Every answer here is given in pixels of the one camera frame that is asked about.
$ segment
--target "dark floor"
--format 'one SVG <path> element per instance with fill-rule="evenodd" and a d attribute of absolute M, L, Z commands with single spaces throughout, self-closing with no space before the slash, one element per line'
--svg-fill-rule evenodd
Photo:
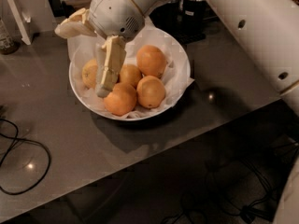
<path fill-rule="evenodd" d="M 271 223 L 296 121 L 275 102 L 9 223 Z"/>

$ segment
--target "table surface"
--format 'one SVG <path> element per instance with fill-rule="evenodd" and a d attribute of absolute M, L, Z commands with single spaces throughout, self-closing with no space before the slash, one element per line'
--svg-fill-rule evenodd
<path fill-rule="evenodd" d="M 17 196 L 0 192 L 0 222 L 279 99 L 219 21 L 206 28 L 205 40 L 186 51 L 195 82 L 173 108 L 134 122 L 97 116 L 80 103 L 69 84 L 66 40 L 43 34 L 31 46 L 22 44 L 17 52 L 0 56 L 0 105 L 7 108 L 6 119 L 19 126 L 20 136 L 46 145 L 52 156 L 48 174 L 35 188 Z M 3 153 L 8 141 L 1 138 L 1 144 Z M 0 185 L 25 189 L 46 165 L 42 149 L 20 146 L 0 168 Z"/>

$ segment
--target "white bowl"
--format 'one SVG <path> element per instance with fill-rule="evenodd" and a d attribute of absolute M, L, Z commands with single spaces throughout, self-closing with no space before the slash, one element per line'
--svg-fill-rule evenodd
<path fill-rule="evenodd" d="M 143 45 L 153 45 L 161 49 L 167 58 L 167 67 L 161 78 L 166 88 L 166 97 L 158 108 L 147 109 L 137 105 L 135 110 L 122 117 L 112 115 L 105 110 L 103 99 L 96 96 L 94 89 L 87 89 L 81 78 L 83 65 L 95 57 L 96 43 L 103 45 L 104 42 L 105 40 L 100 36 L 88 37 L 83 35 L 68 40 L 71 60 L 69 67 L 71 87 L 78 99 L 92 112 L 100 116 L 124 121 L 148 119 L 157 116 L 174 106 L 193 82 L 190 78 L 190 63 L 184 48 L 171 35 L 147 25 L 134 41 L 127 43 L 125 63 L 136 64 L 136 53 Z M 105 58 L 105 53 L 101 52 L 100 56 Z"/>

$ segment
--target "black cable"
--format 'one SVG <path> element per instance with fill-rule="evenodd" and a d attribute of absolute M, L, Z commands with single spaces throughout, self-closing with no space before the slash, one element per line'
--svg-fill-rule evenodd
<path fill-rule="evenodd" d="M 190 197 L 192 197 L 192 204 L 190 206 L 186 206 L 186 204 L 183 202 L 183 199 L 184 197 L 189 194 Z M 195 222 L 193 221 L 192 219 L 192 215 L 191 213 L 198 213 L 200 214 L 203 218 L 204 218 L 204 223 L 207 224 L 207 217 L 206 217 L 206 214 L 196 208 L 196 201 L 195 199 L 193 198 L 193 195 L 190 193 L 190 192 L 186 192 L 184 193 L 181 197 L 180 197 L 180 200 L 179 200 L 179 203 L 180 203 L 180 207 L 182 209 L 182 212 L 178 215 L 175 215 L 175 216 L 171 216 L 171 217 L 165 217 L 162 221 L 161 221 L 161 224 L 175 224 L 177 221 L 179 221 L 182 217 L 186 217 L 188 219 L 188 221 L 191 223 L 191 224 L 195 224 Z"/>
<path fill-rule="evenodd" d="M 40 142 L 31 140 L 31 139 L 26 139 L 26 138 L 19 138 L 18 137 L 19 136 L 18 126 L 16 124 L 14 124 L 13 122 L 11 122 L 11 121 L 9 121 L 7 119 L 0 119 L 0 122 L 1 121 L 12 125 L 15 128 L 16 132 L 15 132 L 14 136 L 7 136 L 7 135 L 4 135 L 4 134 L 0 133 L 0 136 L 4 137 L 6 139 L 12 140 L 10 146 L 8 147 L 7 151 L 4 153 L 4 156 L 0 160 L 0 168 L 1 168 L 1 165 L 4 162 L 5 158 L 9 154 L 9 152 L 11 150 L 13 150 L 14 148 L 19 147 L 23 143 L 27 143 L 29 145 L 34 145 L 34 146 L 38 146 L 38 147 L 43 148 L 45 150 L 46 154 L 47 154 L 47 157 L 48 157 L 48 164 L 47 164 L 47 167 L 46 167 L 46 170 L 45 170 L 44 174 L 40 178 L 38 178 L 37 181 L 32 186 L 30 186 L 29 188 L 21 190 L 21 191 L 12 192 L 12 191 L 7 191 L 7 190 L 3 189 L 2 186 L 0 186 L 0 190 L 3 191 L 5 194 L 8 194 L 8 195 L 20 195 L 20 194 L 23 194 L 24 192 L 27 192 L 28 190 L 33 189 L 34 187 L 36 187 L 44 179 L 44 177 L 48 173 L 48 170 L 49 170 L 50 164 L 51 164 L 50 151 L 49 151 L 49 149 L 45 145 L 43 145 Z"/>
<path fill-rule="evenodd" d="M 226 215 L 228 215 L 228 216 L 232 216 L 232 217 L 239 217 L 240 216 L 240 213 L 238 212 L 238 213 L 230 213 L 230 212 L 228 212 L 228 211 L 226 211 L 222 206 L 221 206 L 221 204 L 220 203 L 218 203 L 218 202 L 216 202 L 216 200 L 215 200 L 215 197 L 213 196 L 213 194 L 212 194 L 212 191 L 210 190 L 210 188 L 209 188 L 209 185 L 208 185 L 208 183 L 207 183 L 207 177 L 208 177 L 208 175 L 209 175 L 209 172 L 207 172 L 206 173 L 206 176 L 205 176 L 205 186 L 206 186 L 206 190 L 207 190 L 207 192 L 211 195 L 211 197 L 212 197 L 212 201 L 213 201 L 213 203 L 214 204 L 216 204 L 217 206 L 218 206 L 218 208 L 224 213 L 224 214 L 226 214 Z"/>

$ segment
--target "orange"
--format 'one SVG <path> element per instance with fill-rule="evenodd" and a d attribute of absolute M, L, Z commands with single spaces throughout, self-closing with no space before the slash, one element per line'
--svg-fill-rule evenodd
<path fill-rule="evenodd" d="M 82 80 L 87 88 L 95 88 L 97 67 L 96 60 L 91 59 L 82 68 Z"/>
<path fill-rule="evenodd" d="M 135 88 L 128 83 L 116 83 L 113 91 L 104 98 L 104 105 L 107 111 L 123 116 L 135 108 L 137 94 Z"/>
<path fill-rule="evenodd" d="M 161 78 L 167 65 L 163 52 L 152 45 L 145 45 L 136 54 L 137 66 L 145 76 Z"/>
<path fill-rule="evenodd" d="M 154 76 L 143 77 L 136 90 L 138 102 L 146 108 L 158 107 L 166 95 L 164 84 Z"/>
<path fill-rule="evenodd" d="M 119 76 L 119 82 L 129 83 L 134 88 L 136 88 L 141 78 L 141 71 L 134 64 L 124 64 L 122 66 Z"/>

